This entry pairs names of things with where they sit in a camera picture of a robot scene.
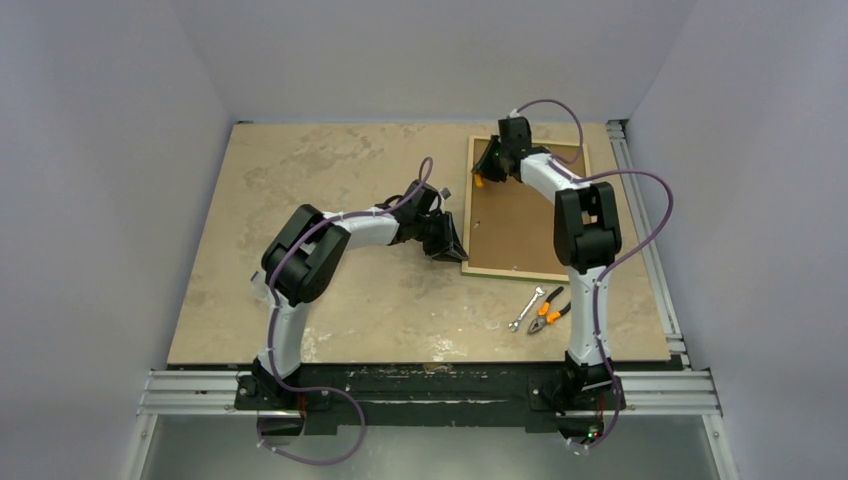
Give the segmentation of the green picture frame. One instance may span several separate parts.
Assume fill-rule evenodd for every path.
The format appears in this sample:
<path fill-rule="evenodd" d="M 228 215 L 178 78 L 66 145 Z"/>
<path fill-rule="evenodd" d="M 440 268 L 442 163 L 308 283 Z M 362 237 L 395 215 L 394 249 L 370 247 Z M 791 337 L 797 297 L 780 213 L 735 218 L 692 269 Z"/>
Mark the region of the green picture frame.
<path fill-rule="evenodd" d="M 554 206 L 532 187 L 512 178 L 465 185 L 462 243 L 464 276 L 566 283 L 566 269 L 553 246 Z"/>

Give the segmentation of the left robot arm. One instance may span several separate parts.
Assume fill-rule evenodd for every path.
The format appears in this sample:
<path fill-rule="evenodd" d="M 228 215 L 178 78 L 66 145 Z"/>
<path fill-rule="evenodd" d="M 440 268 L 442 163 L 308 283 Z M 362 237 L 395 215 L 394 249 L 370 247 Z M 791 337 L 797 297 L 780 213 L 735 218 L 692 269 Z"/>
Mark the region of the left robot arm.
<path fill-rule="evenodd" d="M 402 195 L 354 212 L 322 212 L 299 206 L 272 240 L 253 282 L 263 282 L 269 299 L 266 344 L 252 375 L 259 395 L 272 408 L 284 409 L 297 399 L 301 342 L 312 303 L 327 289 L 342 256 L 371 246 L 393 246 L 413 240 L 437 261 L 461 262 L 462 247 L 451 212 L 443 207 L 448 189 L 414 180 Z"/>

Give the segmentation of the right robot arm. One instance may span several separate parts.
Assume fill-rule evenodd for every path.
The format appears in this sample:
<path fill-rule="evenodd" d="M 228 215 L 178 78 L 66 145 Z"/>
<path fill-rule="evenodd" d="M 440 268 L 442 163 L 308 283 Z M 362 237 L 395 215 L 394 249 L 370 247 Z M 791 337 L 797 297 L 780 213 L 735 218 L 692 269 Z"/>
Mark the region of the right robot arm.
<path fill-rule="evenodd" d="M 498 133 L 472 173 L 497 182 L 513 178 L 553 205 L 553 247 L 566 268 L 571 295 L 561 392 L 576 407 L 603 391 L 619 394 L 607 334 L 607 276 L 623 245 L 613 187 L 579 176 L 549 150 L 535 147 L 529 121 L 517 113 L 498 121 Z"/>

